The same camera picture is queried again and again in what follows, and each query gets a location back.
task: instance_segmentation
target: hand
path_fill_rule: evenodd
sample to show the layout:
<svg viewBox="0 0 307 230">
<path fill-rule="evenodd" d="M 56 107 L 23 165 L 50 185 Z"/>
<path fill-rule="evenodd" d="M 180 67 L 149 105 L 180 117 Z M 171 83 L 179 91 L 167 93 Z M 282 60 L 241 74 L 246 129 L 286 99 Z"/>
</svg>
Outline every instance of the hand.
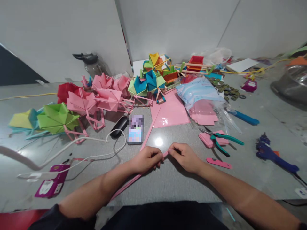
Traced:
<svg viewBox="0 0 307 230">
<path fill-rule="evenodd" d="M 164 161 L 161 150 L 146 146 L 131 160 L 131 166 L 135 173 L 143 174 L 151 168 L 156 169 L 156 166 L 160 167 L 161 161 Z"/>
<path fill-rule="evenodd" d="M 181 155 L 177 153 L 175 149 L 178 149 L 181 152 Z M 190 173 L 198 174 L 201 167 L 203 167 L 203 161 L 198 158 L 188 144 L 172 143 L 168 152 L 186 171 Z"/>
</svg>

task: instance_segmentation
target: red origami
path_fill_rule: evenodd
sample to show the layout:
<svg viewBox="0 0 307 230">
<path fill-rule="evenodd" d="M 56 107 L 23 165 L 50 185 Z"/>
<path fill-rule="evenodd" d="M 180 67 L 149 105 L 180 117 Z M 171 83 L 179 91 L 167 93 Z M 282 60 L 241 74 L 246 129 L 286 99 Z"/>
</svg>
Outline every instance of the red origami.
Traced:
<svg viewBox="0 0 307 230">
<path fill-rule="evenodd" d="M 76 86 L 75 84 L 71 83 L 71 82 L 66 82 L 62 85 L 59 85 L 59 89 L 58 89 L 58 104 L 64 102 L 65 104 L 67 104 L 67 98 L 69 98 L 68 92 L 75 92 L 77 91 L 79 88 L 79 86 Z"/>
</svg>

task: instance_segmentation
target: smartphone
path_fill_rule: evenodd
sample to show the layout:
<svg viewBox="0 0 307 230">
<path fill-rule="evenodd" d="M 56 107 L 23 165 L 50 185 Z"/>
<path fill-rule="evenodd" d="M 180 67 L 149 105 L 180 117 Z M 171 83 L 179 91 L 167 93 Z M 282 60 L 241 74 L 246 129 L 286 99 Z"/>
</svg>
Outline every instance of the smartphone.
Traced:
<svg viewBox="0 0 307 230">
<path fill-rule="evenodd" d="M 129 115 L 128 118 L 128 145 L 143 143 L 144 115 Z"/>
</svg>

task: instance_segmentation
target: magenta package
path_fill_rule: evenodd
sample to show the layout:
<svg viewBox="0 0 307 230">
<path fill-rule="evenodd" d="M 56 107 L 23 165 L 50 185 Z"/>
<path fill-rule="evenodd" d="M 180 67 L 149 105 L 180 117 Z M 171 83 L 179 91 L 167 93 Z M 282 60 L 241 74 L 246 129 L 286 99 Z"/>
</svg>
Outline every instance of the magenta package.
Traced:
<svg viewBox="0 0 307 230">
<path fill-rule="evenodd" d="M 51 167 L 50 172 L 60 172 L 65 169 L 68 169 L 70 165 L 54 165 Z M 35 193 L 34 197 L 47 197 L 51 198 L 60 193 L 65 178 L 67 176 L 68 170 L 62 173 L 59 173 L 56 178 L 52 180 L 44 180 Z"/>
</svg>

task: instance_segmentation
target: white cable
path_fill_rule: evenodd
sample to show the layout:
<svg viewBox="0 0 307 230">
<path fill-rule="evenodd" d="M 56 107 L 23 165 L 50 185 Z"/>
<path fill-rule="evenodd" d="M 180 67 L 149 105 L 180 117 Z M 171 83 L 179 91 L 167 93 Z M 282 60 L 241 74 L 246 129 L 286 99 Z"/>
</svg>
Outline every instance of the white cable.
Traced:
<svg viewBox="0 0 307 230">
<path fill-rule="evenodd" d="M 105 140 L 102 140 L 102 139 L 96 139 L 96 138 L 91 138 L 91 137 L 79 137 L 75 140 L 73 140 L 72 142 L 70 142 L 67 146 L 65 146 L 64 148 L 62 148 L 59 152 L 57 152 L 57 154 L 55 154 L 53 157 L 51 157 L 50 159 L 48 159 L 44 164 L 38 166 L 39 170 L 42 169 L 43 167 L 45 167 L 47 164 L 49 164 L 51 161 L 53 161 L 56 157 L 58 157 L 62 152 L 64 152 L 68 147 L 70 147 L 73 143 L 75 143 L 76 141 L 78 140 L 82 140 L 82 139 L 89 139 L 89 140 L 94 140 L 94 141 L 102 141 L 102 142 L 109 142 L 107 139 L 109 137 L 109 135 L 116 131 L 116 130 L 120 130 L 122 132 L 122 134 L 124 135 L 125 137 L 125 142 L 124 144 L 116 149 L 115 151 L 113 151 L 112 153 L 108 153 L 108 154 L 103 154 L 103 155 L 97 155 L 97 156 L 89 156 L 85 159 L 83 159 L 82 161 L 80 161 L 79 163 L 75 164 L 74 166 L 71 166 L 70 168 L 68 169 L 65 169 L 63 171 L 60 171 L 60 172 L 29 172 L 29 173 L 24 173 L 24 174 L 19 174 L 17 176 L 17 178 L 19 179 L 30 179 L 30 180 L 37 180 L 37 179 L 41 179 L 41 180 L 50 180 L 50 179 L 54 179 L 56 177 L 57 174 L 59 173 L 62 173 L 62 172 L 65 172 L 65 171 L 68 171 L 70 170 L 71 168 L 81 164 L 82 162 L 84 162 L 85 160 L 89 159 L 89 158 L 94 158 L 94 157 L 103 157 L 103 156 L 108 156 L 108 155 L 111 155 L 113 153 L 115 153 L 115 155 L 117 154 L 118 151 L 120 151 L 125 145 L 126 145 L 126 142 L 127 142 L 127 138 L 124 134 L 124 132 L 121 130 L 121 129 L 115 129 L 113 131 L 111 131 Z"/>
</svg>

